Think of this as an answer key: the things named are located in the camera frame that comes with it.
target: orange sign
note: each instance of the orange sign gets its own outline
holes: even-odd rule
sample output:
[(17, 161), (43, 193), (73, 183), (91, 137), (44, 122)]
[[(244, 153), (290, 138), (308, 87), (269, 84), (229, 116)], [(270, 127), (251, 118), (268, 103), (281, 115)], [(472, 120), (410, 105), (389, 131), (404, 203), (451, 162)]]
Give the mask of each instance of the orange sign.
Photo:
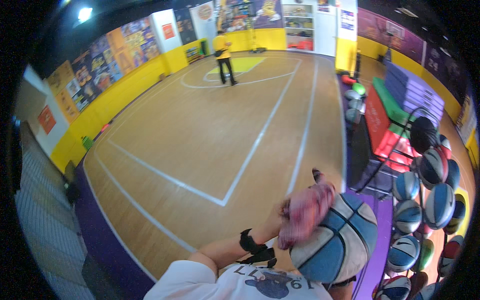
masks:
[(165, 39), (169, 39), (175, 36), (175, 33), (173, 32), (172, 23), (163, 25), (162, 29), (163, 29), (163, 35), (165, 36)]
[(60, 93), (55, 97), (63, 115), (67, 118), (69, 124), (71, 124), (80, 114), (77, 106), (75, 106), (72, 97), (68, 93), (67, 89), (62, 89)]
[(43, 130), (45, 130), (46, 134), (49, 134), (53, 126), (57, 124), (57, 122), (53, 118), (52, 111), (50, 110), (48, 105), (45, 106), (42, 109), (42, 112), (40, 113), (40, 115), (38, 115), (38, 122), (42, 125)]

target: basketball court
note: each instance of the basketball court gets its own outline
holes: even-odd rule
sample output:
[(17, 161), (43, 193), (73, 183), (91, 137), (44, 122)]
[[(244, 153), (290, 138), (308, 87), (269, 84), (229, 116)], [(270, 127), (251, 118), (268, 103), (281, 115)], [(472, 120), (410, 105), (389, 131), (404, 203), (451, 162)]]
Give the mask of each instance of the basketball court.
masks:
[(232, 65), (236, 86), (221, 84), (213, 57), (155, 85), (85, 157), (100, 207), (155, 278), (202, 245), (262, 223), (287, 193), (313, 184), (312, 167), (345, 188), (333, 62), (269, 51), (233, 53)]

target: ceiling light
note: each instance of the ceiling light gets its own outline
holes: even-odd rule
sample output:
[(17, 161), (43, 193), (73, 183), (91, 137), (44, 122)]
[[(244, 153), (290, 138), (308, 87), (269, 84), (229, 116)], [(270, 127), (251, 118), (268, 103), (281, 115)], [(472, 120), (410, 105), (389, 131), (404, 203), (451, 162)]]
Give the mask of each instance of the ceiling light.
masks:
[(90, 18), (90, 15), (92, 14), (92, 8), (82, 8), (80, 12), (78, 13), (78, 20), (82, 23), (85, 22)]

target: green ball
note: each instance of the green ball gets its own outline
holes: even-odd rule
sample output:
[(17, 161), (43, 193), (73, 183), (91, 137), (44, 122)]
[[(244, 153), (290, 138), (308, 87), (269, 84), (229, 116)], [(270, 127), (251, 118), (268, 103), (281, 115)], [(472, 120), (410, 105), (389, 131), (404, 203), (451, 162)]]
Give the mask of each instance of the green ball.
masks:
[(352, 85), (352, 90), (355, 92), (359, 93), (359, 95), (364, 95), (365, 94), (365, 87), (358, 82), (354, 83)]
[(419, 272), (425, 269), (432, 261), (433, 252), (433, 242), (429, 239), (424, 240), (421, 245), (420, 255), (413, 267), (410, 268), (410, 270), (412, 270), (413, 272)]

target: basketball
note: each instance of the basketball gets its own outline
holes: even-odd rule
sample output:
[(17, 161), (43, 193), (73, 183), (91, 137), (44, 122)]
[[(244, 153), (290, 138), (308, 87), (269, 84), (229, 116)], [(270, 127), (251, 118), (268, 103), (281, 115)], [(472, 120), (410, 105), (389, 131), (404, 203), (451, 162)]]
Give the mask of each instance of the basketball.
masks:
[(354, 83), (352, 85), (352, 90), (359, 93), (359, 95), (364, 95), (365, 94), (365, 87), (362, 84), (359, 84), (359, 83)]
[(406, 276), (396, 276), (382, 281), (382, 289), (373, 289), (374, 300), (405, 300), (410, 293), (411, 282)]
[(349, 108), (361, 109), (362, 105), (363, 105), (363, 102), (358, 99), (353, 99), (348, 102)]
[(444, 227), (444, 232), (446, 234), (454, 234), (462, 225), (463, 219), (465, 218), (465, 198), (460, 195), (455, 195), (455, 209), (453, 210), (452, 218), (448, 222), (447, 226)]
[(438, 274), (441, 277), (447, 276), (452, 270), (453, 262), (462, 249), (463, 237), (461, 235), (454, 236), (444, 247), (440, 259), (438, 260)]
[(419, 272), (425, 269), (433, 258), (434, 246), (431, 240), (424, 240), (421, 244), (420, 255), (413, 267), (410, 268), (413, 272)]
[(425, 272), (418, 272), (413, 274), (410, 277), (410, 282), (412, 283), (412, 288), (410, 289), (411, 299), (413, 295), (416, 295), (422, 288), (426, 287), (428, 284), (428, 274)]
[(415, 199), (420, 190), (420, 181), (413, 172), (400, 174), (394, 182), (392, 193), (400, 202)]
[(458, 184), (460, 183), (460, 169), (458, 164), (453, 159), (447, 160), (448, 163), (448, 175), (445, 179), (445, 183), (452, 187), (453, 191), (456, 191)]
[(400, 273), (410, 269), (420, 253), (419, 242), (411, 235), (399, 238), (387, 255), (387, 269)]
[(423, 185), (431, 190), (435, 184), (444, 182), (448, 175), (448, 163), (445, 155), (435, 148), (423, 154), (419, 169)]
[(440, 289), (440, 282), (435, 282), (422, 288), (413, 300), (430, 300), (434, 293)]
[(399, 202), (393, 215), (393, 224), (404, 235), (417, 230), (421, 222), (421, 208), (413, 200)]
[(354, 90), (348, 90), (345, 92), (344, 94), (345, 98), (347, 98), (348, 100), (353, 100), (353, 99), (356, 99), (356, 100), (360, 100), (361, 99), (361, 96), (359, 95), (359, 93), (357, 93), (356, 91)]
[(430, 147), (436, 147), (440, 143), (438, 132), (432, 121), (426, 117), (419, 117), (412, 123), (410, 128), (410, 145), (420, 154)]
[(335, 202), (310, 239), (290, 249), (302, 275), (322, 283), (345, 281), (363, 268), (377, 243), (377, 219), (354, 194), (336, 194)]
[(452, 188), (446, 183), (440, 183), (428, 195), (425, 204), (425, 223), (431, 229), (445, 227), (455, 210), (455, 196)]
[(450, 141), (443, 134), (440, 134), (440, 149), (445, 154), (447, 159), (452, 157), (452, 147), (450, 146)]
[(433, 233), (433, 229), (428, 227), (425, 222), (420, 223), (418, 229), (413, 233), (413, 236), (416, 237), (418, 240), (420, 239), (428, 239)]

